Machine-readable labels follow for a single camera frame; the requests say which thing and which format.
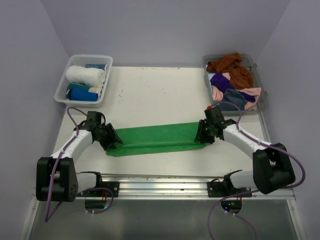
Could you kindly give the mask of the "green towel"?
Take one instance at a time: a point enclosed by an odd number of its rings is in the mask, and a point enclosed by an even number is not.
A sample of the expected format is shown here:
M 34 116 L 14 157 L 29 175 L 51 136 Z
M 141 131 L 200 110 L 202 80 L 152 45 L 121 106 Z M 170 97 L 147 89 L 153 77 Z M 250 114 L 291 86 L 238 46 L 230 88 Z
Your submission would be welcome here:
M 116 133 L 122 143 L 106 154 L 124 157 L 203 149 L 204 143 L 195 142 L 197 130 L 197 122 L 120 128 Z

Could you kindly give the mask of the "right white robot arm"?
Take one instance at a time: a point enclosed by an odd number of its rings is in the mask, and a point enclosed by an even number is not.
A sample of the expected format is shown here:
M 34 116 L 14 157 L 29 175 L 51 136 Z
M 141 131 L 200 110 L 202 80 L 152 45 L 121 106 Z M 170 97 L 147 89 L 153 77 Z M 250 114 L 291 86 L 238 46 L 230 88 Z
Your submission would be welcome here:
M 226 174 L 222 181 L 212 180 L 208 187 L 218 196 L 249 195 L 250 189 L 257 189 L 267 195 L 295 182 L 296 176 L 286 147 L 259 140 L 242 130 L 239 124 L 226 120 L 219 107 L 209 106 L 204 111 L 205 119 L 198 123 L 195 142 L 213 144 L 215 139 L 226 141 L 252 160 L 252 170 L 236 170 Z

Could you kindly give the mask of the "white towel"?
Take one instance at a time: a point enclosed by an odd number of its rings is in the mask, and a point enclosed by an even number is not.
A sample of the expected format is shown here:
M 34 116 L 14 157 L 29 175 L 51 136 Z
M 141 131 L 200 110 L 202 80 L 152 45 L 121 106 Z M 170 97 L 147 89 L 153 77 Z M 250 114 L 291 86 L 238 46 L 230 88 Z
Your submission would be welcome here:
M 65 73 L 69 83 L 100 88 L 106 81 L 106 72 L 97 68 L 85 68 L 78 65 L 70 66 Z

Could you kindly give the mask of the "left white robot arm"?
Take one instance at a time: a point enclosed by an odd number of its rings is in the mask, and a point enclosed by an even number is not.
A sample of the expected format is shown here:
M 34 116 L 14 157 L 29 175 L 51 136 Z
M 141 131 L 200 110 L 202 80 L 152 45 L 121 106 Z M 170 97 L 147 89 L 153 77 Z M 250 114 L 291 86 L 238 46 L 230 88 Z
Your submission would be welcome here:
M 115 150 L 123 141 L 101 112 L 88 111 L 86 120 L 75 127 L 57 152 L 41 157 L 36 166 L 36 198 L 38 201 L 73 202 L 81 192 L 92 196 L 103 193 L 102 176 L 97 171 L 76 172 L 75 163 L 94 142 L 103 150 Z

